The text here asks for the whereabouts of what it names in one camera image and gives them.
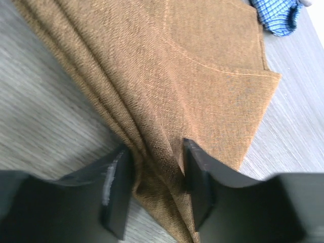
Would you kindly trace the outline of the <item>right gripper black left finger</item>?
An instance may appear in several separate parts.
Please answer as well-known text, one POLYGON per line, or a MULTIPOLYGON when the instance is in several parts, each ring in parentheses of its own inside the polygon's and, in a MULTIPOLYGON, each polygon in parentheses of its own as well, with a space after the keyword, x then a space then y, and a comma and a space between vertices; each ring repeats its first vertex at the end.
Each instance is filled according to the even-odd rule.
POLYGON ((1 242, 124 240, 132 155, 124 146, 58 180, 1 171, 1 242))

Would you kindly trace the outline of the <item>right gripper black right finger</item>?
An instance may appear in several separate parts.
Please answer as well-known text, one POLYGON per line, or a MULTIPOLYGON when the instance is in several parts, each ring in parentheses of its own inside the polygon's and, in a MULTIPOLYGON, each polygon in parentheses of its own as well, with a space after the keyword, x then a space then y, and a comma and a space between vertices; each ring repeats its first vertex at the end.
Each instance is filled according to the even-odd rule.
POLYGON ((323 174, 241 174, 183 141, 184 171, 201 242, 323 242, 323 174))

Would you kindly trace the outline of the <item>brown cloth napkin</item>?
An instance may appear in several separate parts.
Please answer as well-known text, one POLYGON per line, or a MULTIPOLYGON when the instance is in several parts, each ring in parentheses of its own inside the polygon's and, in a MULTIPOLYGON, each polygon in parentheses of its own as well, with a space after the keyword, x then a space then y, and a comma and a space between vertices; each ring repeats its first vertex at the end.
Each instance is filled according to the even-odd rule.
POLYGON ((131 149, 133 195, 178 242, 199 242, 183 139, 238 169, 277 88, 242 1, 14 1, 131 149))

